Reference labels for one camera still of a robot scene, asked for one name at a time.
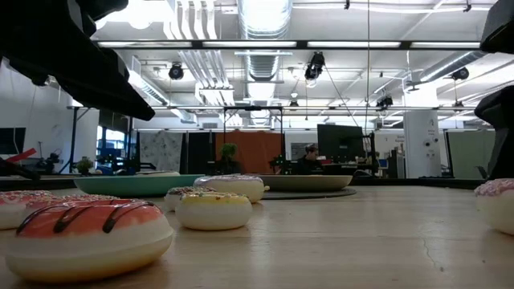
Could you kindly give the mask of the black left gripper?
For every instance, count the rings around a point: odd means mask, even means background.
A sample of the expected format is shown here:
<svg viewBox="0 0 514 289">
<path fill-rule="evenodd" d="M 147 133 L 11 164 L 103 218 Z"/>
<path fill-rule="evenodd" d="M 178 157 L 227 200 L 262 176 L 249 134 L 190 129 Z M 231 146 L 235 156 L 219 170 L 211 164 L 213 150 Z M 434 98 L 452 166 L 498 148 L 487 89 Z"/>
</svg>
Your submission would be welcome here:
<svg viewBox="0 0 514 289">
<path fill-rule="evenodd" d="M 155 111 L 91 41 L 96 22 L 128 4 L 129 0 L 0 0 L 0 55 L 35 85 L 43 86 L 52 76 L 86 106 L 151 120 Z"/>
</svg>

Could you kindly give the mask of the large pink sprinkled donut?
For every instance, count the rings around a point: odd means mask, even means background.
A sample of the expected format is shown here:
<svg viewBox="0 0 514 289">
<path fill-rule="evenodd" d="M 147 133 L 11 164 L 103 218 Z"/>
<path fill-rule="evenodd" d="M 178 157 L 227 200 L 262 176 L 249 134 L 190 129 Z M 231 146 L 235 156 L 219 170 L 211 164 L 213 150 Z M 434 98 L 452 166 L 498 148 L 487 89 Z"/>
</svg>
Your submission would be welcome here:
<svg viewBox="0 0 514 289">
<path fill-rule="evenodd" d="M 514 235 L 514 178 L 486 181 L 474 192 L 484 221 L 499 232 Z"/>
</svg>

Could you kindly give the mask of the small chocolate sprinkled donut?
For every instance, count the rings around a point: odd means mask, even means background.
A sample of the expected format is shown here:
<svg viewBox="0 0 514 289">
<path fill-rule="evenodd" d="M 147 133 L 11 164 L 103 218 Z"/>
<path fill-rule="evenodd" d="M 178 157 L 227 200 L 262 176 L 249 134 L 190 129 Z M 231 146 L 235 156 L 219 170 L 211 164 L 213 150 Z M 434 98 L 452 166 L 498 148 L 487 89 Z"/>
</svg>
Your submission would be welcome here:
<svg viewBox="0 0 514 289">
<path fill-rule="evenodd" d="M 186 186 L 169 189 L 164 196 L 165 207 L 168 211 L 174 212 L 180 203 L 182 196 L 189 193 L 210 193 L 216 192 L 216 189 L 203 186 Z"/>
</svg>

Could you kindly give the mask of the red iced striped donut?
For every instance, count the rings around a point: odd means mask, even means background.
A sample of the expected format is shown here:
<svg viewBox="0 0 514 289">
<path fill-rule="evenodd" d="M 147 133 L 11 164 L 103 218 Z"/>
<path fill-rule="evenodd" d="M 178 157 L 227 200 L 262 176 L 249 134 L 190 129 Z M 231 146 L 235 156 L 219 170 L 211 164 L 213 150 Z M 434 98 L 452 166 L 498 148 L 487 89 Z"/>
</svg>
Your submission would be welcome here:
<svg viewBox="0 0 514 289">
<path fill-rule="evenodd" d="M 150 201 L 112 199 L 44 206 L 7 245 L 7 267 L 23 279 L 77 283 L 134 271 L 159 259 L 173 228 Z"/>
</svg>

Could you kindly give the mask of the yellow sprinkled donut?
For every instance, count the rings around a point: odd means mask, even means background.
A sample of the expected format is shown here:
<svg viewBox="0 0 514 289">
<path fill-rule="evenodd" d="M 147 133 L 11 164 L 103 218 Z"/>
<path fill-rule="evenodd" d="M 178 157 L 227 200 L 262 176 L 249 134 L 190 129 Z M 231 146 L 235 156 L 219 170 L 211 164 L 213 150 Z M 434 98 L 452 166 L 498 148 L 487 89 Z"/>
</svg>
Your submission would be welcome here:
<svg viewBox="0 0 514 289">
<path fill-rule="evenodd" d="M 250 200 L 235 193 L 188 193 L 175 207 L 179 223 L 193 230 L 231 230 L 245 226 L 253 211 Z"/>
</svg>

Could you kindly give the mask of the white sprinkled donut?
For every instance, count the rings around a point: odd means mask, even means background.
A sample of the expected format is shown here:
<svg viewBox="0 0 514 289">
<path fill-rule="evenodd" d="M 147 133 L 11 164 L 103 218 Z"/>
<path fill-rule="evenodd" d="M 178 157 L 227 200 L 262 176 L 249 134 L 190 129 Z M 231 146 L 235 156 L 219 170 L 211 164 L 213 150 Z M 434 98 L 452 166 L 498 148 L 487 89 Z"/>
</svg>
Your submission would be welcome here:
<svg viewBox="0 0 514 289">
<path fill-rule="evenodd" d="M 270 189 L 260 177 L 240 174 L 199 177 L 194 181 L 194 186 L 210 187 L 224 193 L 243 194 L 251 203 L 260 201 L 264 193 Z"/>
</svg>

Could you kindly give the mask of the pale green panel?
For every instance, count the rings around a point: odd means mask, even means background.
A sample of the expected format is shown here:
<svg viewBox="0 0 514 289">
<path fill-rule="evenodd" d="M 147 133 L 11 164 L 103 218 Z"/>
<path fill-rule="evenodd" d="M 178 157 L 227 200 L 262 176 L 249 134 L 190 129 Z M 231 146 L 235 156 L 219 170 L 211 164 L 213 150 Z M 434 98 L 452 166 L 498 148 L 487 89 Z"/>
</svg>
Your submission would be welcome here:
<svg viewBox="0 0 514 289">
<path fill-rule="evenodd" d="M 492 130 L 448 130 L 447 155 L 453 177 L 482 180 L 487 174 L 495 132 Z"/>
</svg>

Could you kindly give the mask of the white round column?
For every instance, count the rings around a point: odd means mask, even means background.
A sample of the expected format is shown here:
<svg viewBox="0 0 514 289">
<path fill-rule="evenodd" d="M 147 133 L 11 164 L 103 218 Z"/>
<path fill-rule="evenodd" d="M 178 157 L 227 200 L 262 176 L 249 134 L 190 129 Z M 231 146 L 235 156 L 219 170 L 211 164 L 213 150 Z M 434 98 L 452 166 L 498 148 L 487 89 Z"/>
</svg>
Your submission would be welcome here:
<svg viewBox="0 0 514 289">
<path fill-rule="evenodd" d="M 407 111 L 403 123 L 406 177 L 441 177 L 441 138 L 437 112 Z"/>
</svg>

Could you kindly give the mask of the small green potted plant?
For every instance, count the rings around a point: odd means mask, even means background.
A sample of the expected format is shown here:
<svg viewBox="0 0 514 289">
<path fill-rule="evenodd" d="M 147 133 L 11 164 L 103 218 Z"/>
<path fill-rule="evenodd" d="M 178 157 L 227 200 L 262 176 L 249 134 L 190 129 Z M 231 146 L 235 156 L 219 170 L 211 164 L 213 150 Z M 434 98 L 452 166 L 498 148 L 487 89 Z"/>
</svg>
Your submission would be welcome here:
<svg viewBox="0 0 514 289">
<path fill-rule="evenodd" d="M 75 163 L 77 171 L 83 175 L 90 175 L 90 170 L 93 168 L 93 161 L 89 157 L 82 157 L 80 161 Z"/>
</svg>

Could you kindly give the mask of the red bar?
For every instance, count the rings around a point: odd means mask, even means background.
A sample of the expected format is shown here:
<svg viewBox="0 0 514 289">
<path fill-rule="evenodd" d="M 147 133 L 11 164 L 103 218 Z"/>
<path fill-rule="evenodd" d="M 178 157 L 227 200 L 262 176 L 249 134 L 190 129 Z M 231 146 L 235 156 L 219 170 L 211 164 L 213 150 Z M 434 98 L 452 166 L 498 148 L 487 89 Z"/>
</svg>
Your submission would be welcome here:
<svg viewBox="0 0 514 289">
<path fill-rule="evenodd" d="M 8 157 L 6 159 L 6 161 L 8 161 L 10 163 L 20 162 L 22 160 L 27 159 L 28 157 L 33 156 L 36 153 L 37 153 L 36 149 L 34 149 L 34 148 L 28 149 L 27 151 L 24 151 L 23 153 L 20 153 L 18 155 L 12 156 L 12 157 Z"/>
</svg>

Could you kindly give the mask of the tall green potted plant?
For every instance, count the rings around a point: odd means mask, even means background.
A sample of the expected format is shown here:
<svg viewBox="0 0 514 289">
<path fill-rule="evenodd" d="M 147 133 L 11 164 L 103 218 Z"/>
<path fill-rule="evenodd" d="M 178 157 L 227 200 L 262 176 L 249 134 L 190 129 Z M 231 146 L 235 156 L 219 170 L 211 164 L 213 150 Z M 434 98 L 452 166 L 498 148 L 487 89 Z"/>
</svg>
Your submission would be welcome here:
<svg viewBox="0 0 514 289">
<path fill-rule="evenodd" d="M 219 171 L 222 174 L 240 173 L 239 163 L 235 160 L 237 145 L 225 143 L 221 148 L 221 158 L 219 161 Z"/>
</svg>

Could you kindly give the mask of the large black monitor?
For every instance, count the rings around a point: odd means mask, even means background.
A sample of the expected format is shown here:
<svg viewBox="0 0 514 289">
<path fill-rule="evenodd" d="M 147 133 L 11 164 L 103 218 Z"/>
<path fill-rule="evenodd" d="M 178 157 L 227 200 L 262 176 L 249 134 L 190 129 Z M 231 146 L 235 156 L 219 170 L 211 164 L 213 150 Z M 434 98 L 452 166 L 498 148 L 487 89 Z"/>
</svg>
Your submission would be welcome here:
<svg viewBox="0 0 514 289">
<path fill-rule="evenodd" d="M 319 154 L 338 162 L 355 161 L 365 156 L 363 136 L 358 126 L 318 124 Z"/>
</svg>

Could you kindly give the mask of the grey round woven placemat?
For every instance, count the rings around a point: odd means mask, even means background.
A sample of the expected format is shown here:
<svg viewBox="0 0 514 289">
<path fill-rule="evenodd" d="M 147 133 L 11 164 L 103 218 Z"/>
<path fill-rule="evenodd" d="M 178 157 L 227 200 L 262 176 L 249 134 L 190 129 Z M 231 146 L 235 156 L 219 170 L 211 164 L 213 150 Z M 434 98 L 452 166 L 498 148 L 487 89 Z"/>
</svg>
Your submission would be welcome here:
<svg viewBox="0 0 514 289">
<path fill-rule="evenodd" d="M 356 194 L 355 189 L 344 188 L 338 191 L 326 192 L 272 192 L 268 191 L 263 195 L 263 200 L 301 200 L 318 199 L 331 197 L 346 197 Z"/>
</svg>

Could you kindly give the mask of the pale yellow plastic plate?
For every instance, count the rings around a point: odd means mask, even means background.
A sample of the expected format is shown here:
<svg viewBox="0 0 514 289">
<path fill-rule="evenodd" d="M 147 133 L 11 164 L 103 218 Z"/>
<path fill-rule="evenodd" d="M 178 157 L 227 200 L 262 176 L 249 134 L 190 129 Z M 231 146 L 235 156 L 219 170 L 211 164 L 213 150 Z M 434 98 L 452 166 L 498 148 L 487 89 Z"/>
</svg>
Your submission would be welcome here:
<svg viewBox="0 0 514 289">
<path fill-rule="evenodd" d="M 332 192 L 348 186 L 350 175 L 261 175 L 263 183 L 277 192 Z"/>
</svg>

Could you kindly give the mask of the black wall screen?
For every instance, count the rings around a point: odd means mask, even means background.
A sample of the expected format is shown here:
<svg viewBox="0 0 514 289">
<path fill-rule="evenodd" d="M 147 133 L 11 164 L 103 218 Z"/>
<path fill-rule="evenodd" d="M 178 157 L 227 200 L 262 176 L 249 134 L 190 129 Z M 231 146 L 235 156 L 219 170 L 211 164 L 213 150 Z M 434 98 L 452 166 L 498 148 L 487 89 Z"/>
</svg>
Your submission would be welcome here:
<svg viewBox="0 0 514 289">
<path fill-rule="evenodd" d="M 25 128 L 0 128 L 0 155 L 16 155 L 23 151 Z"/>
</svg>

